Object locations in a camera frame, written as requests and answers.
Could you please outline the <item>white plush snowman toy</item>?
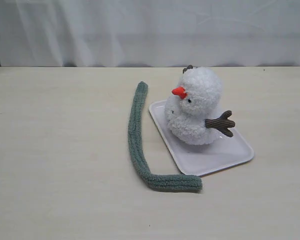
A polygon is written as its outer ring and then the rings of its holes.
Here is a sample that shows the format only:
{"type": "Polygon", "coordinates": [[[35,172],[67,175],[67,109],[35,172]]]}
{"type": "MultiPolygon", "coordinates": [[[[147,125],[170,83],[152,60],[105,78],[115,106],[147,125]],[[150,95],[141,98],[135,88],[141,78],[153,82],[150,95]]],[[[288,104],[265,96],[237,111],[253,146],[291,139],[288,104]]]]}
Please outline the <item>white plush snowman toy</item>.
{"type": "Polygon", "coordinates": [[[179,81],[166,99],[164,115],[169,131],[180,141],[194,146],[209,145],[219,137],[233,137],[231,110],[217,115],[223,93],[220,77],[210,68],[184,67],[179,81]]]}

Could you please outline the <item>green fleece scarf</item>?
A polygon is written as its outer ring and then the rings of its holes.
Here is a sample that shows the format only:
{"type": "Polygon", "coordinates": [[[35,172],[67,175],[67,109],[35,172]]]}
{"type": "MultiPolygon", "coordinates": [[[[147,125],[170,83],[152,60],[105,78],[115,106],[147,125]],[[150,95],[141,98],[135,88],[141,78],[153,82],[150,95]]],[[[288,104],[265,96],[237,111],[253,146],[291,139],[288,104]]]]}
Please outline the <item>green fleece scarf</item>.
{"type": "Polygon", "coordinates": [[[203,189],[200,177],[184,174],[155,174],[146,161],[142,139],[142,114],[148,85],[140,81],[134,92],[127,125],[127,144],[132,165],[145,185],[159,192],[197,193],[203,189]]]}

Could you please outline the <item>white rectangular plastic tray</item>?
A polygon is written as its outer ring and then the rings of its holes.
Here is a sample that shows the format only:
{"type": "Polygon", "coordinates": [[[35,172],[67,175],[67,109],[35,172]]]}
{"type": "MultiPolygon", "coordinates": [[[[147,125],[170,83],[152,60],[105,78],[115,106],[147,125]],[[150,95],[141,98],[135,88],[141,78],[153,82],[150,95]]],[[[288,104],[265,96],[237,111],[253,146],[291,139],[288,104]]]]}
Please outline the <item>white rectangular plastic tray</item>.
{"type": "Polygon", "coordinates": [[[255,152],[251,145],[233,128],[233,137],[219,135],[208,145],[189,145],[167,128],[165,100],[155,101],[148,111],[179,171],[185,175],[205,176],[251,161],[255,152]]]}

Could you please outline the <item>white backdrop curtain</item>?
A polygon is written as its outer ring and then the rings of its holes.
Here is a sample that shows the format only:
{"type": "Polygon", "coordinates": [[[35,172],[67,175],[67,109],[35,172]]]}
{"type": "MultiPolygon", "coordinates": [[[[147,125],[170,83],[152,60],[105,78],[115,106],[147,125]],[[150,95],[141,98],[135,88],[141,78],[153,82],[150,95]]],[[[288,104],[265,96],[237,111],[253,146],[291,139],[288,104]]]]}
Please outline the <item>white backdrop curtain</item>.
{"type": "Polygon", "coordinates": [[[300,0],[0,0],[0,67],[300,66],[300,0]]]}

